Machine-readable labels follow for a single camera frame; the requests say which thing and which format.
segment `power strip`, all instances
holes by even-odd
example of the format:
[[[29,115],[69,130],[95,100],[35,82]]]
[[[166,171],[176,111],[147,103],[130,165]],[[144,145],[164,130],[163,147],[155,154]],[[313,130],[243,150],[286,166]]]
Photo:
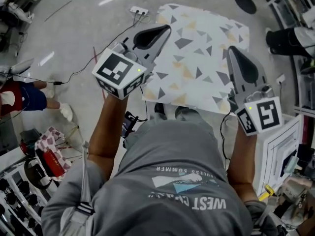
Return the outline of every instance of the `power strip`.
[[[137,6],[131,7],[130,11],[133,12],[133,13],[137,13],[139,15],[147,15],[149,13],[148,10],[140,8],[140,7],[137,7]]]

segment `blue shorts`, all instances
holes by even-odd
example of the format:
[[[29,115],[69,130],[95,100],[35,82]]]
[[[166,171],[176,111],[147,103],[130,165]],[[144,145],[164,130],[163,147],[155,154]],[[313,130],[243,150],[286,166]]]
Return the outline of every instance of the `blue shorts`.
[[[45,94],[34,87],[33,82],[20,83],[20,90],[23,100],[23,110],[24,111],[36,111],[44,110],[47,107],[47,99]]]

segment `electrical outlet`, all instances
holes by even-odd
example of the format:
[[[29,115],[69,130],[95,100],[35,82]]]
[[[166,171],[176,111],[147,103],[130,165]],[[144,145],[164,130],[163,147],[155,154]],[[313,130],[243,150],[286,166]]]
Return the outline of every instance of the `electrical outlet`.
[[[133,12],[133,13],[137,13],[137,10],[138,10],[138,14],[139,15],[147,15],[149,13],[148,10],[140,8],[140,7],[137,7],[137,6],[133,6],[130,9],[130,11]]]
[[[284,81],[285,81],[285,76],[284,76],[284,74],[280,75],[280,76],[276,79],[276,82],[277,82],[278,85],[280,85],[280,83],[283,84]]]

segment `white cube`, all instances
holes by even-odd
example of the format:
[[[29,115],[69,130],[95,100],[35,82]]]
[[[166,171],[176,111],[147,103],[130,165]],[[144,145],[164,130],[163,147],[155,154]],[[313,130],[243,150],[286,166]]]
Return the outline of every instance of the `white cube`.
[[[245,103],[235,114],[248,136],[275,129],[283,124],[279,97]]]
[[[101,88],[122,100],[143,84],[150,72],[144,66],[107,48],[92,73]]]

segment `tiled floor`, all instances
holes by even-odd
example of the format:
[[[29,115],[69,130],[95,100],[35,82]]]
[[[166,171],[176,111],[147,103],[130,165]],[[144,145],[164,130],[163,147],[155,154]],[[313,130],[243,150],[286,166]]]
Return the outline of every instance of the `tiled floor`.
[[[55,15],[48,18],[54,11],[67,2],[72,1]],[[56,80],[67,81],[72,72],[84,67],[93,56],[93,47],[99,52],[117,34],[132,25],[132,15],[129,13],[133,5],[149,9],[152,22],[158,8],[166,3],[178,3],[186,6],[203,8],[224,17],[239,21],[250,28],[250,53],[264,65],[267,78],[274,86],[276,94],[279,88],[276,78],[284,73],[286,82],[283,86],[283,112],[292,114],[294,103],[293,76],[290,63],[286,57],[275,57],[268,54],[264,40],[265,28],[279,29],[272,11],[263,8],[265,0],[255,0],[258,12],[249,15],[239,9],[234,0],[114,0],[102,6],[104,0],[42,0],[35,8],[35,18],[28,29],[28,38],[23,43],[18,60],[35,58],[30,77],[47,80],[51,75]],[[45,64],[41,61],[54,52],[53,57]],[[89,140],[98,120],[103,104],[102,93],[91,71],[94,60],[80,74],[72,77],[68,84],[56,88],[56,99],[69,103],[76,115],[75,121],[80,125],[84,139]],[[153,110],[153,104],[148,103],[148,112]],[[145,118],[145,104],[141,101],[141,92],[136,90],[129,98],[128,110],[140,118]],[[175,107],[167,106],[166,111],[173,118]],[[216,137],[221,144],[219,126],[223,118],[220,114],[200,111],[202,116],[214,127]],[[43,132],[49,125],[61,131],[67,131],[69,125],[58,111],[23,113],[23,123],[26,129],[37,128]],[[231,153],[234,144],[235,131],[226,128],[226,148]],[[117,161],[122,157],[121,147]]]

